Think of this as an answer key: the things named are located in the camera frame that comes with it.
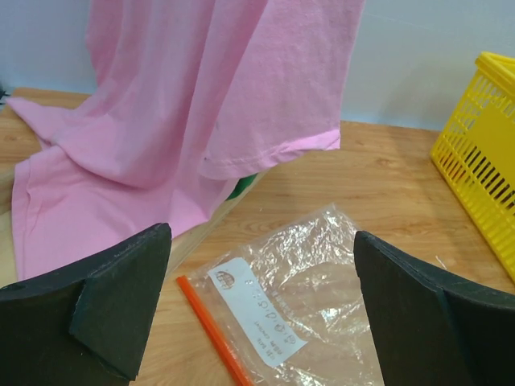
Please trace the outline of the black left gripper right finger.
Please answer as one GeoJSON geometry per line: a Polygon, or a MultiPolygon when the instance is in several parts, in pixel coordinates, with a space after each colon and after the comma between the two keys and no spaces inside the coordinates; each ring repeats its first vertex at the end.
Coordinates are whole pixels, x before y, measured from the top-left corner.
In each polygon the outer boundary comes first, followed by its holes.
{"type": "Polygon", "coordinates": [[[512,385],[514,296],[365,231],[354,261],[387,385],[512,385]]]}

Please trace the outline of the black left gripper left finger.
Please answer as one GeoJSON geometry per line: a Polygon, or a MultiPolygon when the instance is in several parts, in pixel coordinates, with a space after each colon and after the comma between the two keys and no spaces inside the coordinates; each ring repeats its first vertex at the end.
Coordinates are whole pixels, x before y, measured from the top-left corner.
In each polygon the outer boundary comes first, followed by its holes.
{"type": "Polygon", "coordinates": [[[3,385],[127,385],[138,376],[166,276],[155,224],[92,256],[1,289],[3,385]]]}

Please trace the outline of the clear zip bag orange zipper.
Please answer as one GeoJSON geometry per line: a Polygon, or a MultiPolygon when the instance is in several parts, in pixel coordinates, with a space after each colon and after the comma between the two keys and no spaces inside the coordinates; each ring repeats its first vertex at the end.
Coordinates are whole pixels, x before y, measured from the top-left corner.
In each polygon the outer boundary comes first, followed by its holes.
{"type": "Polygon", "coordinates": [[[382,384],[355,235],[328,205],[178,278],[235,384],[382,384]]]}

